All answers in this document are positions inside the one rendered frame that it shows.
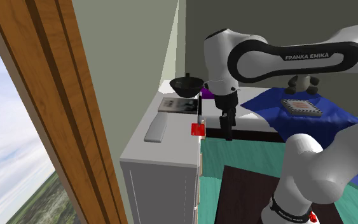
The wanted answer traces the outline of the dark brown robot stand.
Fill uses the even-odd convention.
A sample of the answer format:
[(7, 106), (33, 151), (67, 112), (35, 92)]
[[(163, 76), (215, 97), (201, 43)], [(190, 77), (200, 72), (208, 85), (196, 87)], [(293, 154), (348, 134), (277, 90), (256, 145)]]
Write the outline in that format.
[(293, 176), (284, 171), (282, 178), (225, 166), (214, 224), (299, 224), (288, 216), (315, 223), (344, 224), (335, 205), (313, 203), (300, 192)]

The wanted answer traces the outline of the purple object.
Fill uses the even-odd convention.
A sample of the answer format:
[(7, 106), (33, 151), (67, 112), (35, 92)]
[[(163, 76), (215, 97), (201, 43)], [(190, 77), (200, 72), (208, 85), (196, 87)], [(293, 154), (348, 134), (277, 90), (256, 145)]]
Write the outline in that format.
[(200, 93), (201, 93), (202, 99), (214, 99), (214, 94), (210, 90), (208, 90), (204, 87), (201, 89)]

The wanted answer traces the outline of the dark grey plush toy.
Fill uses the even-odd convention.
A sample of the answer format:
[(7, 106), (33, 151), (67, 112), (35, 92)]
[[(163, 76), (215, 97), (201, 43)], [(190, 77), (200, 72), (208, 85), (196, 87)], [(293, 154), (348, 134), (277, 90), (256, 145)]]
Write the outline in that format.
[(294, 95), (296, 92), (306, 92), (310, 95), (315, 95), (318, 92), (317, 85), (320, 79), (313, 76), (293, 76), (288, 81), (288, 87), (285, 89), (286, 94)]

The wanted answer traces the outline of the black bowl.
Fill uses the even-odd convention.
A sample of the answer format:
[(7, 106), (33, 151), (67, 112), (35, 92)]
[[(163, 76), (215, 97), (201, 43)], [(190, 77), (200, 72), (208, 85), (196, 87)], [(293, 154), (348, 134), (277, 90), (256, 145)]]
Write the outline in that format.
[(192, 98), (201, 91), (204, 81), (186, 73), (183, 77), (174, 78), (169, 82), (169, 84), (178, 96), (183, 98)]

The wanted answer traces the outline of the blue blanket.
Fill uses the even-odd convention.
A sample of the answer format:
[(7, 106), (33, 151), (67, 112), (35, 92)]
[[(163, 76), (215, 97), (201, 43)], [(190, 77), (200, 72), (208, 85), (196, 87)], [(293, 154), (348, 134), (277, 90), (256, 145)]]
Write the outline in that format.
[[(322, 111), (322, 116), (291, 115), (282, 105), (282, 99), (308, 100)], [(277, 87), (242, 103), (241, 107), (263, 117), (283, 140), (293, 134), (304, 133), (312, 136), (323, 148), (333, 142), (337, 132), (358, 123), (358, 117), (319, 94), (297, 92), (291, 95), (286, 94), (284, 88)]]

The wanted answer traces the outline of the white bed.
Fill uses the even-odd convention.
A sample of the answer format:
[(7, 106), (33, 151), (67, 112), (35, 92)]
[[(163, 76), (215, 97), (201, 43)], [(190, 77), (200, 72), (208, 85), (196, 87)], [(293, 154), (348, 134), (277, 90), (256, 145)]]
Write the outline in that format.
[(269, 141), (284, 143), (279, 133), (270, 127), (268, 122), (255, 112), (241, 107), (247, 102), (270, 88), (242, 87), (238, 92), (239, 104), (236, 107), (236, 126), (232, 127), (234, 139)]

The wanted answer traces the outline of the grey checkered flat box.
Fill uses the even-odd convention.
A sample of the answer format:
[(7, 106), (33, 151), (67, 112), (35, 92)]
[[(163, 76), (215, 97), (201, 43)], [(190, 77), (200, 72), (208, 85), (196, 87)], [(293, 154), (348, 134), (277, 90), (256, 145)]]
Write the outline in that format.
[(282, 99), (280, 102), (291, 115), (322, 116), (322, 111), (309, 100)]

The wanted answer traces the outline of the white chest of drawers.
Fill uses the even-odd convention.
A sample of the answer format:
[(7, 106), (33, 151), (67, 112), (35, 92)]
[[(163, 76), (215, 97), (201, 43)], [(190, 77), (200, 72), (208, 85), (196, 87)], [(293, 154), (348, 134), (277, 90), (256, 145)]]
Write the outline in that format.
[(134, 224), (197, 224), (200, 138), (196, 115), (169, 113), (159, 143), (144, 141), (164, 97), (176, 97), (165, 80), (120, 157)]

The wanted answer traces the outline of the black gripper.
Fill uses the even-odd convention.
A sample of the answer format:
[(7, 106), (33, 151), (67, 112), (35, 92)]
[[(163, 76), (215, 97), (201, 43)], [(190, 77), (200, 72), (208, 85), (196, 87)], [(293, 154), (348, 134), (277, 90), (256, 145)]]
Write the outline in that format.
[(238, 92), (234, 91), (228, 95), (215, 95), (214, 102), (216, 107), (223, 112), (219, 117), (220, 127), (226, 129), (226, 140), (231, 141), (233, 139), (232, 127), (236, 126), (235, 112), (238, 105)]

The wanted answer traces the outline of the window with brown wooden frame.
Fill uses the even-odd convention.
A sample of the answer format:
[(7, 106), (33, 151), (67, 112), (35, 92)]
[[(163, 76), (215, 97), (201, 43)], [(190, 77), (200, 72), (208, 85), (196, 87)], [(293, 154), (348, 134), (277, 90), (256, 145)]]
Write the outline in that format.
[(128, 224), (72, 0), (0, 0), (0, 56), (82, 224)]

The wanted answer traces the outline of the grey remote control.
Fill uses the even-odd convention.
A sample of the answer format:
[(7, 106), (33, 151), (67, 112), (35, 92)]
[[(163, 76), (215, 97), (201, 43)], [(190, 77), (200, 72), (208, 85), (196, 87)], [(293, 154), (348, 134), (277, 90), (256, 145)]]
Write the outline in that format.
[(168, 113), (157, 112), (149, 126), (148, 131), (146, 132), (146, 135), (144, 136), (144, 142), (161, 143), (167, 127), (167, 120)]

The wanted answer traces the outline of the grey book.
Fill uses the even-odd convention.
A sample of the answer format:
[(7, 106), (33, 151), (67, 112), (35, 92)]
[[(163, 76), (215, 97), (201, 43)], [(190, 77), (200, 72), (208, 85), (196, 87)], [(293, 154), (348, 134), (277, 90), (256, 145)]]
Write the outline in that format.
[(192, 98), (164, 97), (158, 107), (158, 112), (197, 114), (198, 100)]

